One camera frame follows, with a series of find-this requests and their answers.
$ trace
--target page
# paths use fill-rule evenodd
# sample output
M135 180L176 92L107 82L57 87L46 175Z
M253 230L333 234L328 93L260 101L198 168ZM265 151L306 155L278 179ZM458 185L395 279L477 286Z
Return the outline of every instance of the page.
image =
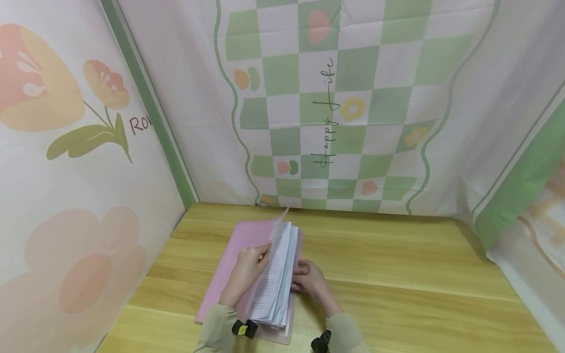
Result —
M272 320L281 286L284 264L290 241L290 222L280 224L273 238L269 253L269 264L257 283L255 297L251 303L249 318L257 321Z
M282 284L279 290L279 296L276 303L276 316L273 319L273 325L283 327L286 324L286 313L288 312L288 299L290 297L290 284L292 282L292 271L294 269L294 257L296 255L296 247L298 243L298 227L293 226L290 229L289 248L286 254L286 262L282 274Z

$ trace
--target desk surface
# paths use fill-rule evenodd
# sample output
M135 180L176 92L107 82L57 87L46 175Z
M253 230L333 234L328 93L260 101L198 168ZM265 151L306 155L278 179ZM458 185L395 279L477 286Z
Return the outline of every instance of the desk surface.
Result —
M199 203L180 221L99 353L192 352L193 322L236 222L281 210ZM482 252L451 219L291 210L303 258L318 263L373 352L546 353L555 349ZM324 317L300 296L290 346L238 338L235 352L309 352Z

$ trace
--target beige sleeve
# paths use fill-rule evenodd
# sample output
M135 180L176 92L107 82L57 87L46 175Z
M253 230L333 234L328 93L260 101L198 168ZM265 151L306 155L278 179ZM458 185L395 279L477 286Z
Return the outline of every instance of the beige sleeve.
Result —
M210 308L202 329L200 341L194 353L231 353L235 337L232 326L236 322L236 310L216 304Z
M369 353L361 331L348 313L332 316L326 321L326 326L332 333L328 345L331 353Z

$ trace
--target pink folder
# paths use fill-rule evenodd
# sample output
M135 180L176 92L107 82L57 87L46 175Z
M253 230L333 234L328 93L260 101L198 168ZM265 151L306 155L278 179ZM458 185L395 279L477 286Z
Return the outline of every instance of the pink folder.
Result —
M261 246L268 243L272 239L273 231L279 226L286 212L280 217L268 221L243 221L238 222L229 239L228 246L224 250L216 273L210 282L210 286L206 291L206 295L198 309L198 313L194 319L195 322L201 323L208 310L220 300L220 293L226 286L233 267L236 265L237 255L244 247ZM302 232L298 232L298 244L296 248L296 256L294 262L300 259L302 249ZM247 320L247 313L251 306L252 298L255 294L256 285L251 287L237 305L237 318L242 322ZM272 328L267 325L260 325L255 335L256 338L263 338L268 341L274 341L285 345L290 344L292 338L292 325L294 320L294 307L296 302L296 294L291 293L289 297L288 314L286 317L286 326L283 328Z

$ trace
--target green trim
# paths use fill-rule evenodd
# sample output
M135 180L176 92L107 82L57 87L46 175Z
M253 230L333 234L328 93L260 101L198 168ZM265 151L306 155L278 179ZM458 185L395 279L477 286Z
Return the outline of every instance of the green trim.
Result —
M139 91L141 99L147 109L147 113L151 117L151 122L153 123L155 133L159 138L159 142L161 143L169 163L182 203L185 209L188 209L193 203L197 202L198 195L195 197L192 192L192 188L190 187L190 175L187 176L185 174L183 163L179 159L173 141L171 141L171 137L167 132L167 128L163 122L163 119L166 119L166 117L161 117L161 114L159 113L157 102L153 99L153 95L149 88L151 83L145 80L143 70L141 69L142 63L138 62L136 58L133 46L128 39L125 28L121 24L118 9L116 9L112 0L100 0L100 3L108 17L108 22L114 32L114 36L116 37L121 49L121 53L124 56L125 62L128 65L133 80L137 86L137 90Z
M247 159L245 160L245 173L247 174L247 178L249 179L249 182L253 185L255 191L257 191L255 204L258 204L260 197L259 189L257 189L257 186L255 186L253 180L251 180L251 176L249 175L249 162L251 161L251 155L249 154L249 150L247 149L247 146L245 146L244 142L241 140L240 135L237 133L237 129L236 129L236 111L238 105L237 91L233 83L229 80L228 76L225 74L224 67L221 64L220 50L218 49L218 31L220 29L220 21L221 21L221 5L220 5L220 0L216 0L216 24L214 25L214 50L216 52L216 60L218 61L218 66L220 67L221 75L224 76L225 82L228 83L229 87L232 89L233 92L233 108L232 108L233 133L236 135L237 140L240 142L241 146L243 146L245 153L247 154Z
M565 85L561 84L557 92ZM565 99L551 114L524 153L502 181L475 220L481 245L489 250L502 232L540 194L552 177L565 151Z
M490 186L489 190L486 192L486 194L480 199L480 201L477 203L477 205L473 208L473 210L471 211L471 219L475 218L475 212L477 211L477 209L483 204L483 202L486 200L486 198L490 195L490 193L493 191L494 187L496 186L496 184L498 183L498 181L500 180L500 178L502 178L502 176L504 175L504 173L506 172L506 169L508 169L510 163L514 160L514 158L517 156L518 151L520 151L520 149L522 148L522 146L525 144L526 140L528 139L528 137L532 134L534 128L537 126L537 124L540 122L541 118L545 115L545 112L547 111L547 109L549 108L549 106L551 106L551 104L553 103L553 101L555 100L555 98L557 97L557 95L559 94L559 92L561 92L561 90L563 89L563 86L565 86L565 81L561 82L561 86L559 86L559 88L557 89L557 91L555 91L555 93L553 94L553 96L551 97L551 99L549 100L549 102L546 104L546 106L544 107L544 109L541 111L540 115L537 117L536 121L532 124L532 126L530 127L530 129L528 130L528 133L525 135L524 139L520 142L520 145L518 146L518 148L514 151L514 153L512 154L512 157L510 157L510 159L508 160L508 162L506 162L506 165L504 166L504 168L501 170L500 174L497 176L497 178L494 180L493 185Z
M481 46L481 44L485 40L486 35L489 33L491 27L493 26L494 19L496 18L497 14L498 14L498 9L500 8L500 1L501 0L495 1L494 7L493 7L493 12L490 16L490 22L489 22L488 26L486 27L486 30L483 33L483 36L479 40L479 43L477 43L477 45L475 46L473 51L469 54L469 56L465 58L465 60L461 63L461 65L459 65L459 67L457 68L457 70L455 71L455 73L453 74L453 77L451 78L451 80L449 82L447 110L445 111L445 115L444 115L444 118L442 119L442 121L440 123L440 126L433 132L433 134L422 145L422 150L420 151L420 155L421 155L421 158L422 158L422 162L424 162L424 166L425 166L425 177L424 177L424 182L422 183L422 186L420 187L420 189L418 191L416 191L414 193L414 195L412 195L410 197L410 199L408 199L408 202L406 202L406 211L408 211L409 215L412 215L412 209L410 209L410 204L412 203L412 201L416 197L418 197L418 195L420 195L422 193L422 191L424 191L425 187L428 185L428 182L429 182L429 176L430 176L431 170L430 170L428 158L425 155L426 148L428 147L429 143L444 128L445 123L447 122L447 119L449 118L449 115L451 114L451 104L453 102L453 86L455 84L455 81L456 81L457 77L459 76L459 74L461 73L461 71L463 70L463 67L471 60L471 58L477 52L477 50L479 49L479 47Z

